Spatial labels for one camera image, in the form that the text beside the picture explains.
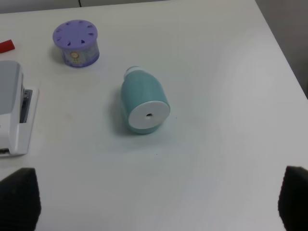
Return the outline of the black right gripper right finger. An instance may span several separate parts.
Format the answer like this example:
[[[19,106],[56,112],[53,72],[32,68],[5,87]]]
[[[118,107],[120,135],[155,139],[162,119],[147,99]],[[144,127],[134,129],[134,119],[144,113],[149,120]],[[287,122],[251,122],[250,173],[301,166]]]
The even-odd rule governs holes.
[[[286,167],[278,211],[287,231],[308,229],[308,171],[303,167]]]

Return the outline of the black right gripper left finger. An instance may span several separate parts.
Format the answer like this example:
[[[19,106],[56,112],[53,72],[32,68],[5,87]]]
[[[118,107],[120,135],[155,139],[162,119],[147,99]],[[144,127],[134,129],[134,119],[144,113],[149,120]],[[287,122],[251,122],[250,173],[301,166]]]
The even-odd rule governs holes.
[[[0,229],[34,231],[41,214],[34,168],[21,168],[0,181]]]

